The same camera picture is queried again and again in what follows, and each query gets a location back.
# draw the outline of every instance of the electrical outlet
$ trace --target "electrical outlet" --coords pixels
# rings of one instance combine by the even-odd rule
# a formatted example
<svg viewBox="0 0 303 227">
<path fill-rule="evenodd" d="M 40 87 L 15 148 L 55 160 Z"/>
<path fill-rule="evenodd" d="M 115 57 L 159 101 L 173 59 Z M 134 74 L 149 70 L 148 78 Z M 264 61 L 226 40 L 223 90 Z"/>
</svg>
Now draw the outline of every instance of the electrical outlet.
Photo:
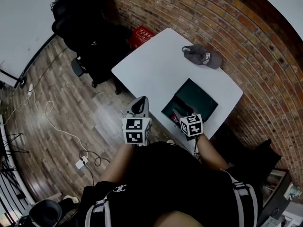
<svg viewBox="0 0 303 227">
<path fill-rule="evenodd" d="M 34 90 L 33 84 L 29 85 L 28 96 L 31 96 Z"/>
<path fill-rule="evenodd" d="M 87 160 L 87 157 L 82 157 L 82 160 L 80 159 L 79 161 L 76 162 L 76 167 L 78 169 L 81 169 L 84 167 L 85 164 L 87 164 L 89 161 Z"/>
</svg>

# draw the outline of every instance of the red brick wall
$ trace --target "red brick wall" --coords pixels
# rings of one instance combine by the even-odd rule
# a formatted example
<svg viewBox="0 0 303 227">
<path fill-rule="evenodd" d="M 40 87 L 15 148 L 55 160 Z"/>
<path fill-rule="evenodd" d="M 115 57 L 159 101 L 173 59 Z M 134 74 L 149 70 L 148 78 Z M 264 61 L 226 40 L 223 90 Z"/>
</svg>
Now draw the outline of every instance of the red brick wall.
<svg viewBox="0 0 303 227">
<path fill-rule="evenodd" d="M 283 156 L 278 167 L 288 168 L 303 186 L 303 70 L 294 47 L 283 42 L 291 40 L 279 23 L 246 3 L 113 0 L 112 6 L 128 27 L 144 25 L 155 33 L 171 27 L 195 44 L 218 50 L 222 69 L 244 92 L 227 123 L 249 148 L 271 138 L 272 148 Z"/>
</svg>

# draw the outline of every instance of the red crate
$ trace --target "red crate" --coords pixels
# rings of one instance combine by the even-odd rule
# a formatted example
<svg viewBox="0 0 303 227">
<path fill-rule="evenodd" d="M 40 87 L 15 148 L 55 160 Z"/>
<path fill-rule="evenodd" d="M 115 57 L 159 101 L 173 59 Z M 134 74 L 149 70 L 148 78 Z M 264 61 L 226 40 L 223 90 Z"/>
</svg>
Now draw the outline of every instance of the red crate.
<svg viewBox="0 0 303 227">
<path fill-rule="evenodd" d="M 147 28 L 140 26 L 133 31 L 133 34 L 129 39 L 129 44 L 131 48 L 135 50 L 154 36 L 155 34 L 149 31 Z"/>
</svg>

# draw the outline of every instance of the metal stand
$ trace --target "metal stand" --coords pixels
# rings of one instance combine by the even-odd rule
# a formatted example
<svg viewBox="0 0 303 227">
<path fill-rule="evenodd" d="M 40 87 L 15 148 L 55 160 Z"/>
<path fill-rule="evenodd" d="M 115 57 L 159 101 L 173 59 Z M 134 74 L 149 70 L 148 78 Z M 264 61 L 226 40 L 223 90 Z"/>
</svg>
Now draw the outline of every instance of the metal stand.
<svg viewBox="0 0 303 227">
<path fill-rule="evenodd" d="M 1 70 L 0 69 L 0 72 L 3 73 L 4 75 L 7 75 L 8 77 L 10 78 L 13 78 L 14 80 L 16 80 L 18 83 L 20 83 L 20 87 L 23 88 L 26 81 L 27 81 L 27 78 L 24 76 L 23 78 L 19 79 L 19 78 L 16 78 L 10 74 L 8 74 L 7 72 L 5 72 L 4 70 Z"/>
<path fill-rule="evenodd" d="M 119 79 L 113 74 L 113 81 L 114 81 L 114 85 L 116 87 L 115 93 L 118 95 L 121 93 L 121 82 L 119 81 Z"/>
<path fill-rule="evenodd" d="M 14 146 L 14 145 L 11 144 L 11 142 L 13 142 L 15 139 L 17 139 L 22 134 L 23 133 L 5 135 L 6 137 L 14 135 L 14 138 L 12 138 L 11 140 L 9 140 L 8 142 L 6 142 L 5 140 L 3 140 L 5 142 L 4 146 L 7 146 L 9 144 L 11 147 L 15 147 L 16 149 L 18 149 L 18 150 L 5 150 L 5 152 L 9 152 L 9 153 L 11 153 L 11 152 L 14 152 L 14 153 L 29 153 L 29 151 L 21 149 L 18 146 Z"/>
</svg>

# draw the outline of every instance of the white cable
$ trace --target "white cable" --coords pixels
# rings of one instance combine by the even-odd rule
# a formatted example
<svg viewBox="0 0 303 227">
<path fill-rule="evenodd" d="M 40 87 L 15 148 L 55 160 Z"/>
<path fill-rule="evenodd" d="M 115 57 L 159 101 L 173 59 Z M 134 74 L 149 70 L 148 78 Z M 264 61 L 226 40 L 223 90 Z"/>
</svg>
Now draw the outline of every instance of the white cable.
<svg viewBox="0 0 303 227">
<path fill-rule="evenodd" d="M 21 74 L 21 76 L 20 76 L 21 79 L 23 78 L 24 74 L 25 74 L 25 69 L 23 70 L 23 72 L 22 72 L 22 74 Z M 8 105 L 6 106 L 6 109 L 5 109 L 5 112 L 4 112 L 3 115 L 5 115 L 5 114 L 7 113 L 8 108 L 9 108 L 9 105 L 10 105 L 10 102 L 11 102 L 11 100 L 12 100 L 12 98 L 13 98 L 13 96 L 14 96 L 14 94 L 15 94 L 15 92 L 16 92 L 16 90 L 18 89 L 18 87 L 19 87 L 20 84 L 21 84 L 21 83 L 18 83 L 18 85 L 16 86 L 15 90 L 14 90 L 13 93 L 11 94 L 11 96 L 10 96 L 10 98 L 9 98 L 9 103 L 8 103 Z"/>
<path fill-rule="evenodd" d="M 71 134 L 71 133 L 68 133 L 68 132 L 66 132 L 66 131 L 62 131 L 62 130 L 57 129 L 57 128 L 50 122 L 50 120 L 48 119 L 47 115 L 49 115 L 49 114 L 52 112 L 55 103 L 54 103 L 52 100 L 48 101 L 48 102 L 46 103 L 46 105 L 45 105 L 44 113 L 41 113 L 40 110 L 38 109 L 37 104 L 36 104 L 36 94 L 35 94 L 35 90 L 34 90 L 34 89 L 33 89 L 33 93 L 34 93 L 34 103 L 35 103 L 36 109 L 37 109 L 37 111 L 39 112 L 39 114 L 40 114 L 41 116 L 44 116 L 44 117 L 47 119 L 47 121 L 49 122 L 49 124 L 50 124 L 55 130 L 57 130 L 57 131 L 59 131 L 59 132 L 62 132 L 62 133 L 65 133 L 65 134 L 68 134 L 68 135 L 70 135 L 70 136 L 73 136 L 73 137 L 77 138 L 78 141 L 80 142 L 80 145 L 81 145 L 82 148 L 85 150 L 85 152 L 86 152 L 86 154 L 87 154 L 87 155 L 86 155 L 86 158 L 88 159 L 88 158 L 89 158 L 89 153 L 87 152 L 87 150 L 85 149 L 85 147 L 82 145 L 82 142 L 81 142 L 81 140 L 79 139 L 79 137 L 76 136 L 76 135 L 73 135 L 73 134 Z M 15 111 L 20 112 L 20 111 L 22 110 L 23 106 L 25 106 L 25 105 L 28 104 L 31 95 L 30 95 L 27 99 L 25 99 L 21 104 L 19 104 L 19 105 L 14 109 L 14 111 L 10 114 L 9 118 L 6 120 L 6 122 L 5 122 L 4 125 L 7 124 L 7 122 L 9 121 L 9 119 L 11 118 L 11 116 L 13 115 L 13 113 L 14 113 Z M 52 106 L 51 110 L 47 113 L 47 112 L 46 112 L 46 109 L 47 109 L 47 105 L 48 105 L 49 103 L 53 103 L 53 106 Z"/>
<path fill-rule="evenodd" d="M 79 139 L 79 137 L 76 136 L 76 135 L 73 135 L 73 134 L 71 134 L 71 133 L 68 133 L 68 132 L 66 132 L 66 131 L 62 131 L 62 130 L 57 129 L 57 128 L 50 122 L 50 120 L 48 119 L 47 115 L 49 115 L 49 114 L 52 112 L 55 103 L 54 103 L 52 100 L 48 101 L 48 102 L 46 103 L 46 105 L 45 105 L 44 113 L 41 113 L 41 112 L 39 111 L 39 109 L 38 109 L 37 104 L 36 104 L 36 94 L 35 94 L 35 90 L 34 90 L 34 89 L 33 89 L 33 93 L 34 93 L 34 103 L 35 103 L 36 109 L 37 109 L 37 111 L 39 112 L 39 114 L 40 114 L 41 116 L 44 116 L 44 117 L 47 119 L 47 121 L 49 122 L 49 124 L 50 124 L 55 130 L 57 130 L 57 131 L 59 131 L 59 132 L 62 132 L 62 133 L 65 133 L 65 134 L 68 134 L 68 135 L 70 135 L 70 136 L 73 136 L 73 137 L 77 138 L 78 141 L 80 142 L 80 145 L 81 145 L 82 148 L 85 150 L 85 152 L 86 152 L 86 154 L 87 154 L 87 155 L 86 155 L 86 158 L 88 159 L 88 158 L 89 158 L 89 153 L 87 152 L 87 150 L 85 149 L 85 147 L 82 145 L 82 142 L 81 142 L 81 140 Z M 53 103 L 53 106 L 52 106 L 51 110 L 47 113 L 47 112 L 46 112 L 46 109 L 47 109 L 47 105 L 48 105 L 49 103 Z"/>
<path fill-rule="evenodd" d="M 22 103 L 20 103 L 20 104 L 14 109 L 14 111 L 10 114 L 9 118 L 5 121 L 5 124 L 3 124 L 4 126 L 8 123 L 9 119 L 11 118 L 11 116 L 13 115 L 13 113 L 14 113 L 15 111 L 21 112 L 23 106 L 25 106 L 25 105 L 28 104 L 29 98 L 30 98 L 30 96 L 29 96 L 27 99 L 25 99 Z"/>
</svg>

